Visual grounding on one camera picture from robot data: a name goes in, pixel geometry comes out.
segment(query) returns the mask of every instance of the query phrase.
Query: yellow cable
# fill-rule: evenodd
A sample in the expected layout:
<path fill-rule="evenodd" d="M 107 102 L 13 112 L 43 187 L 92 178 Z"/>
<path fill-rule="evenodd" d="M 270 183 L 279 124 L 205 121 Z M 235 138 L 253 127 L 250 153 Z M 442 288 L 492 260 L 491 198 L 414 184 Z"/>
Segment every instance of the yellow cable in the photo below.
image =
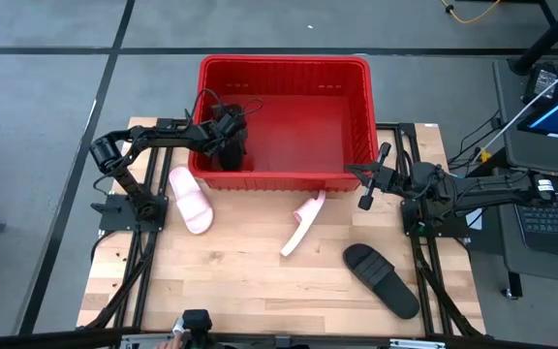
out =
<path fill-rule="evenodd" d="M 447 3 L 447 1 L 445 0 L 441 0 L 443 2 L 443 4 L 445 5 L 445 8 L 447 8 L 449 6 L 449 4 Z M 459 21 L 462 24 L 471 24 L 475 21 L 478 21 L 480 18 L 482 18 L 483 16 L 487 15 L 487 13 L 490 12 L 490 10 L 494 9 L 495 6 L 497 6 L 499 3 L 501 2 L 501 0 L 496 0 L 496 2 L 494 4 L 492 4 L 492 6 L 490 6 L 487 10 L 485 10 L 485 12 L 483 12 L 483 14 L 476 16 L 473 19 L 469 19 L 469 20 L 462 20 L 460 19 L 456 14 L 454 10 L 449 11 L 451 13 L 451 15 L 453 16 L 453 18 L 455 18 L 455 20 Z"/>

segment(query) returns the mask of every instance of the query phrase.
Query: black mount bracket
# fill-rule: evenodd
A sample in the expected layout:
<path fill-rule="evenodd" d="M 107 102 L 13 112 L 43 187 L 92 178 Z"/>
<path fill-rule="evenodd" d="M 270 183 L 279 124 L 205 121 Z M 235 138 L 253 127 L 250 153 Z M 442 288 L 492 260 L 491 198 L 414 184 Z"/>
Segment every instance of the black mount bracket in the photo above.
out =
<path fill-rule="evenodd" d="M 155 195 L 157 214 L 151 219 L 138 219 L 133 212 L 127 195 L 109 194 L 104 204 L 92 204 L 91 207 L 101 213 L 99 229 L 109 233 L 115 231 L 161 232 L 165 227 L 165 216 L 169 198 L 165 195 Z"/>
<path fill-rule="evenodd" d="M 421 201 L 404 200 L 401 202 L 402 223 L 407 237 L 417 234 L 420 238 L 467 238 L 469 227 L 465 217 L 449 216 L 443 225 L 432 227 L 422 223 Z"/>

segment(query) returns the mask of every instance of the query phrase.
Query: red plastic bin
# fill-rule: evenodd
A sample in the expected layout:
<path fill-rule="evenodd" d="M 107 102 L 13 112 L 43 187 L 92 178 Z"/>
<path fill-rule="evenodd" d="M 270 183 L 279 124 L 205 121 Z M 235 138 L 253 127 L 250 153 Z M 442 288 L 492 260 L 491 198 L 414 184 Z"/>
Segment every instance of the red plastic bin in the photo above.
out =
<path fill-rule="evenodd" d="M 351 191 L 346 164 L 373 161 L 378 141 L 369 66 L 358 57 L 210 55 L 198 89 L 225 104 L 263 107 L 246 116 L 247 154 L 237 172 L 189 155 L 189 169 L 213 189 Z M 205 93 L 195 123 L 212 117 Z M 252 102 L 247 110 L 256 108 Z"/>

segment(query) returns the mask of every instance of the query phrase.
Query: white cable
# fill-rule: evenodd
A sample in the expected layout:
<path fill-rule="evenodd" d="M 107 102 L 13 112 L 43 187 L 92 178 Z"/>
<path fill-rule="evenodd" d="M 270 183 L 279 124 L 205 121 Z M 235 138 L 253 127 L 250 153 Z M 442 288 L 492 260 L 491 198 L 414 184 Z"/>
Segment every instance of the white cable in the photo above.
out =
<path fill-rule="evenodd" d="M 546 92 L 548 92 L 550 90 L 550 88 L 554 87 L 554 85 L 556 85 L 558 83 L 558 79 L 555 80 L 548 88 L 545 88 L 536 98 L 534 98 L 531 102 L 529 102 L 528 105 L 526 105 L 522 111 L 520 111 L 516 116 L 513 117 L 513 119 L 508 122 L 508 124 L 503 128 L 503 130 L 501 130 L 498 134 L 496 134 L 496 136 L 494 136 L 494 138 L 492 139 L 492 141 L 488 142 L 488 144 L 486 144 L 481 150 L 480 153 L 478 154 L 478 156 L 476 156 L 473 161 L 471 162 L 470 165 L 473 165 L 477 162 L 477 159 L 480 158 L 480 156 L 485 152 L 485 150 L 491 146 L 494 141 L 496 141 L 496 139 L 498 139 L 501 135 L 503 135 L 503 133 L 505 133 L 505 131 L 507 131 L 510 126 L 512 126 L 512 124 L 517 120 L 518 117 L 520 117 L 525 111 L 527 111 L 537 100 L 540 99 L 540 97 L 542 97 L 542 95 Z"/>

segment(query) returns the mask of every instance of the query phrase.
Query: metal pole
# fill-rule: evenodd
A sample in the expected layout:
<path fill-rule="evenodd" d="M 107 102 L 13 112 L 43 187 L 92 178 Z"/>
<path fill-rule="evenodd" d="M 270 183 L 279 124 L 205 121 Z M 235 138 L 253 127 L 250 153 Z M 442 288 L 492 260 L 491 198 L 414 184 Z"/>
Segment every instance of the metal pole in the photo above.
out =
<path fill-rule="evenodd" d="M 522 56 L 510 64 L 511 70 L 527 75 L 533 65 L 558 42 L 558 20 Z"/>

